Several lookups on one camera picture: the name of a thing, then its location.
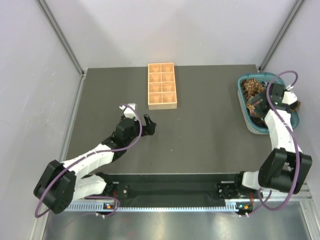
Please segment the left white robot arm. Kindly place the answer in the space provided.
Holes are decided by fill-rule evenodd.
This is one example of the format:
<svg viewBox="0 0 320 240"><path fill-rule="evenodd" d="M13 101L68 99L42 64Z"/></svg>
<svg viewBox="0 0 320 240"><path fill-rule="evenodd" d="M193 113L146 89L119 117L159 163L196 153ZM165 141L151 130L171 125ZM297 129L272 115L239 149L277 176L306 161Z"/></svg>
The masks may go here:
<svg viewBox="0 0 320 240"><path fill-rule="evenodd" d="M92 195L109 198L113 185L107 182L104 174L91 172L122 157L140 137L155 134L157 124L147 114L143 118L145 124L135 116L123 115L111 136L92 150L63 162L51 161L33 190L34 196L54 214Z"/></svg>

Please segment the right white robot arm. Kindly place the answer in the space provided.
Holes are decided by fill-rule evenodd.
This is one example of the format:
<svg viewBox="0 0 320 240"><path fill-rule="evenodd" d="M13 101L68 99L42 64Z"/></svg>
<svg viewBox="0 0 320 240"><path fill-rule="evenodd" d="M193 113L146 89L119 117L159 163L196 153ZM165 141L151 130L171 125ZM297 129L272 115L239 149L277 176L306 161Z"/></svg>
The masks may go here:
<svg viewBox="0 0 320 240"><path fill-rule="evenodd" d="M295 147L292 137L291 105L298 102L293 92L284 85L268 84L266 90L250 100L262 114L271 141L271 153L258 171L246 171L242 180L233 185L233 192L245 198L259 188L288 193L295 183L293 194L299 193L309 173L313 160L310 155Z"/></svg>

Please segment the colourful banana print tie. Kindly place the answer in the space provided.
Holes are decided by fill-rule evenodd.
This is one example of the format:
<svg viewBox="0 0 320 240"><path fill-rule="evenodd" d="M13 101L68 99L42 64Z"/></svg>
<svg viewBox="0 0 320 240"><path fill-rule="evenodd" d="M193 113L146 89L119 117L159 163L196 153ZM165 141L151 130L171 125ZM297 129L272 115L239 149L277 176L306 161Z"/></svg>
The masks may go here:
<svg viewBox="0 0 320 240"><path fill-rule="evenodd" d="M252 118L261 118L263 109L261 101L256 101L254 103L247 102L246 103L247 110L249 112L250 117Z"/></svg>

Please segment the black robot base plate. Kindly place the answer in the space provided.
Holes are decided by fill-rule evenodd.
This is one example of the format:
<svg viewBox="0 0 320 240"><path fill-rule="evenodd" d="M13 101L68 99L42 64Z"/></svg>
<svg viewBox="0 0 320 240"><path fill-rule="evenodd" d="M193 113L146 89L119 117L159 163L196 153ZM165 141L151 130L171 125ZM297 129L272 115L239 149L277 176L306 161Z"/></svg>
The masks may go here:
<svg viewBox="0 0 320 240"><path fill-rule="evenodd" d="M254 189L242 185L240 173L97 173L106 181L102 193L92 199L113 197L123 206L177 203L209 205L230 199L252 200L258 197Z"/></svg>

